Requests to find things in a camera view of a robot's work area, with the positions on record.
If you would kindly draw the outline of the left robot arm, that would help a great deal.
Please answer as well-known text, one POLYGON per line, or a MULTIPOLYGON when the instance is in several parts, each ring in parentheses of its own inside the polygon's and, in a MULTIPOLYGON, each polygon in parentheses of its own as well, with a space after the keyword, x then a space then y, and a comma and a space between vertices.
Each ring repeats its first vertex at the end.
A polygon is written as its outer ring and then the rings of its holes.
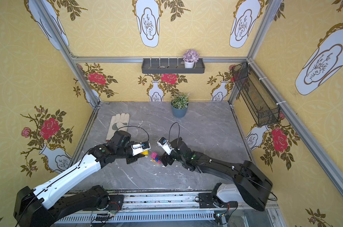
POLYGON ((80 161, 58 176, 34 189, 28 186, 21 189, 17 193, 14 208, 16 226, 49 227, 59 219, 83 209, 108 209, 111 202, 109 194, 100 185, 67 198, 64 195, 115 160, 125 159, 127 164, 131 164, 149 149, 148 141, 137 143, 131 140, 130 133, 116 131, 107 143, 90 148, 80 161))

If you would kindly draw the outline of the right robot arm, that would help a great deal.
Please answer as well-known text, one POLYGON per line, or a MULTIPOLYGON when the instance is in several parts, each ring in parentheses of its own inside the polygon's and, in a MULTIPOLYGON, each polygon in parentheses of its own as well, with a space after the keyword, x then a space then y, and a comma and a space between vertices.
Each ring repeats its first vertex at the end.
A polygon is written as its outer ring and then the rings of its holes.
POLYGON ((257 211, 265 211, 269 195, 272 194, 273 183, 252 162, 246 160, 242 164, 229 163, 211 158, 204 153, 191 150, 181 137, 172 142, 162 137, 157 144, 165 151, 161 157, 164 166, 178 161, 191 172, 211 174, 232 181, 244 202, 257 211))

